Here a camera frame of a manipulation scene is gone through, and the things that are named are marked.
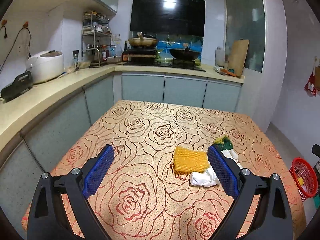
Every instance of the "tablecloth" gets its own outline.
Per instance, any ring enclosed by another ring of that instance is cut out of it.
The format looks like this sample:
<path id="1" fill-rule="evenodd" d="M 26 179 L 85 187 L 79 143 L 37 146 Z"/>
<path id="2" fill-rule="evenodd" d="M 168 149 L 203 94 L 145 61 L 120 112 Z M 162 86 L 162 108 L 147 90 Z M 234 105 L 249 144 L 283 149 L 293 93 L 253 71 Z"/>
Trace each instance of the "tablecloth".
<path id="1" fill-rule="evenodd" d="M 243 167 L 260 176 L 280 175 L 298 236 L 306 219 L 297 187 L 273 144 L 243 114 L 121 100 L 74 144 L 51 175 L 82 167 L 110 144 L 114 161 L 88 201 L 112 239 L 208 239 L 233 199 L 221 186 L 191 186 L 189 174 L 175 172 L 172 156 L 176 146 L 207 151 L 224 134 L 231 139 Z M 62 197 L 73 231 L 83 236 L 68 197 Z M 247 232 L 257 203 L 255 196 L 240 236 Z M 24 229 L 28 212 L 22 218 Z"/>

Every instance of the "floor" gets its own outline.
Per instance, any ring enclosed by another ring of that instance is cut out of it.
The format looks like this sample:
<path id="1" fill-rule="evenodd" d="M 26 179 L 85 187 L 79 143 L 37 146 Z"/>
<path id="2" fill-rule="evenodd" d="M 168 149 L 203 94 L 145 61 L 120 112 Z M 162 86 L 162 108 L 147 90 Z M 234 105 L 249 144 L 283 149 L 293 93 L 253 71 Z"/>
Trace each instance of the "floor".
<path id="1" fill-rule="evenodd" d="M 266 135 L 278 150 L 285 165 L 289 169 L 294 158 L 301 157 L 301 153 L 289 141 L 289 139 L 273 124 L 270 123 Z M 311 221 L 316 213 L 316 207 L 312 198 L 308 198 L 303 202 L 304 212 L 306 214 L 307 224 Z"/>

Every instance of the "red basket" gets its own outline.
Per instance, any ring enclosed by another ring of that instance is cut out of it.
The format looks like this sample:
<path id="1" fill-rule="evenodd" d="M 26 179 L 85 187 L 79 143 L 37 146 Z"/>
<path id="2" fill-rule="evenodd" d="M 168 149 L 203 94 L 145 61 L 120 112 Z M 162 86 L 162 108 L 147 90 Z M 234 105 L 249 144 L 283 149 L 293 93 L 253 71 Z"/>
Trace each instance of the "red basket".
<path id="1" fill-rule="evenodd" d="M 310 166 L 310 164 L 302 159 L 302 158 L 295 158 L 292 161 L 292 167 L 290 168 L 290 173 L 295 181 L 301 200 L 305 201 L 309 197 L 313 197 L 318 190 L 318 180 L 315 171 Z M 298 179 L 303 178 L 305 190 L 300 185 Z"/>

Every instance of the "frosted glass panel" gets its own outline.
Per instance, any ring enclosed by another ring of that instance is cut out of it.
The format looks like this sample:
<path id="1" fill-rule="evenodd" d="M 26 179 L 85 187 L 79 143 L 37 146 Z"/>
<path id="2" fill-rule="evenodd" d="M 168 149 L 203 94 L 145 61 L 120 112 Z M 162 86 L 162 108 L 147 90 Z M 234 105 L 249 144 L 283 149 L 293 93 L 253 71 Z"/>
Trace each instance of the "frosted glass panel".
<path id="1" fill-rule="evenodd" d="M 234 41 L 248 39 L 244 67 L 262 72 L 265 38 L 263 0 L 227 0 L 226 55 Z"/>

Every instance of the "white rice cooker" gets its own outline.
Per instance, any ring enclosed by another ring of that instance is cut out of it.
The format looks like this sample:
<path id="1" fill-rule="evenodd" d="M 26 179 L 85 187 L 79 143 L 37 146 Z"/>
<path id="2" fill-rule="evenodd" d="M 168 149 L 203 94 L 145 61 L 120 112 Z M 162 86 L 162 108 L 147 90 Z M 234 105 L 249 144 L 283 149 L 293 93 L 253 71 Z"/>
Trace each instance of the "white rice cooker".
<path id="1" fill-rule="evenodd" d="M 60 76 L 64 72 L 63 54 L 60 51 L 42 51 L 26 62 L 27 71 L 31 71 L 33 83 L 42 83 Z"/>

